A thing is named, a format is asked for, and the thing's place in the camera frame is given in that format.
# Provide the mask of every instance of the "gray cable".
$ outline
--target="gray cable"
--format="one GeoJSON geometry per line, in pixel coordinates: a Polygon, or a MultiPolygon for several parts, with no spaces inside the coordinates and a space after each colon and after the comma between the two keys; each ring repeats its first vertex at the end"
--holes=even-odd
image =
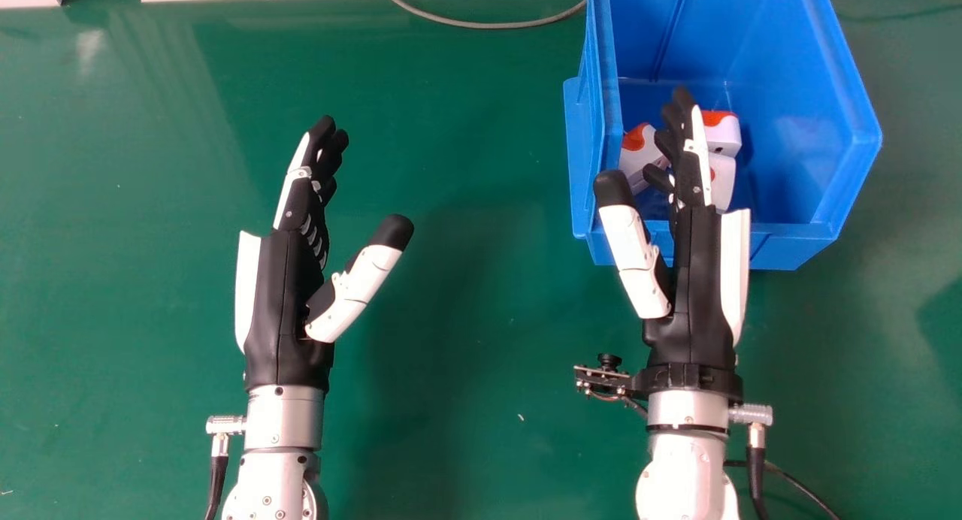
{"type": "Polygon", "coordinates": [[[521,23],[472,23],[470,20],[454,20],[448,19],[448,17],[442,17],[439,14],[429,13],[424,10],[420,10],[405,2],[405,0],[391,0],[396,6],[407,11],[408,13],[416,14],[422,19],[427,19],[433,23],[446,24],[448,26],[456,26],[458,28],[470,28],[472,30],[520,30],[522,28],[536,28],[538,26],[543,26],[546,24],[557,23],[558,21],[567,19],[573,14],[584,9],[588,4],[588,0],[581,0],[574,7],[562,11],[559,14],[554,14],[554,16],[544,17],[544,19],[538,20],[525,20],[521,23]]]}

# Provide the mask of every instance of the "green table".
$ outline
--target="green table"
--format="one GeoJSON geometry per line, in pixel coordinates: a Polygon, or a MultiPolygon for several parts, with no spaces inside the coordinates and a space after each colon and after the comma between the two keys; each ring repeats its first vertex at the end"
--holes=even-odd
{"type": "MultiPolygon", "coordinates": [[[[492,20],[574,1],[419,0],[492,20]]],[[[776,406],[770,458],[842,516],[958,517],[962,0],[834,1],[885,146],[838,243],[753,276],[741,373],[776,406]]],[[[0,518],[201,516],[204,421],[247,400],[237,230],[268,229],[321,113],[353,141],[332,263],[382,215],[418,225],[339,344],[334,520],[634,518],[643,422],[570,369],[645,355],[570,235],[583,17],[494,33],[387,0],[68,2],[0,14],[0,518]]],[[[818,518],[767,486],[774,518],[818,518]]]]}

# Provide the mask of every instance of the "object inside bin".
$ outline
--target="object inside bin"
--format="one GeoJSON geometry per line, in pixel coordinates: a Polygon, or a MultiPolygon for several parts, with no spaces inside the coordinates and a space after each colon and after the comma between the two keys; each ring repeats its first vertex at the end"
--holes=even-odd
{"type": "MultiPolygon", "coordinates": [[[[704,111],[702,116],[715,205],[724,211],[731,205],[735,188],[736,156],[742,149],[741,125],[738,116],[728,111],[704,111]]],[[[628,178],[632,194],[639,195],[649,187],[642,175],[646,165],[654,165],[662,170],[669,168],[669,162],[656,147],[654,137],[655,128],[645,122],[625,133],[622,139],[618,168],[628,178]]]]}

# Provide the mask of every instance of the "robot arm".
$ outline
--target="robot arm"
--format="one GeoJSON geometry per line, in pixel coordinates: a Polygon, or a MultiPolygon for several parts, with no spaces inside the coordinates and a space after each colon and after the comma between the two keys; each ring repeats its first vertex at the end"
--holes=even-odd
{"type": "Polygon", "coordinates": [[[228,443],[244,435],[237,485],[224,520],[326,520],[319,488],[320,434],[334,342],[398,263],[413,235],[404,216],[384,219],[345,271],[324,280],[330,240],[324,218],[347,133],[324,116],[300,141],[281,189],[271,233],[240,233],[234,335],[247,360],[247,416],[214,416],[212,476],[205,520],[219,509],[228,443]]]}
{"type": "MultiPolygon", "coordinates": [[[[749,210],[721,214],[712,204],[709,153],[700,108],[677,89],[655,143],[671,174],[643,170],[666,192],[676,251],[671,270],[652,243],[628,179],[604,171],[594,181],[598,216],[616,267],[652,348],[636,375],[621,359],[599,355],[600,368],[575,366],[576,384],[590,396],[648,400],[652,462],[636,489],[640,518],[732,520],[736,495],[724,472],[731,422],[763,431],[769,407],[742,406],[734,347],[742,332],[749,275],[749,210]]],[[[764,437],[755,439],[763,443],[764,437]]]]}

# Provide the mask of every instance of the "blue box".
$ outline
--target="blue box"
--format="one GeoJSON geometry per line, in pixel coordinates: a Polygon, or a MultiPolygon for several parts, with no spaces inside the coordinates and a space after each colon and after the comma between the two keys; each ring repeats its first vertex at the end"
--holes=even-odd
{"type": "MultiPolygon", "coordinates": [[[[571,222],[613,263],[591,182],[617,168],[625,129],[662,127],[684,84],[732,111],[743,147],[732,209],[752,209],[752,268],[796,270],[834,242],[882,142],[829,0],[588,0],[577,78],[564,82],[571,222]]],[[[639,209],[673,256],[663,195],[639,209]]]]}

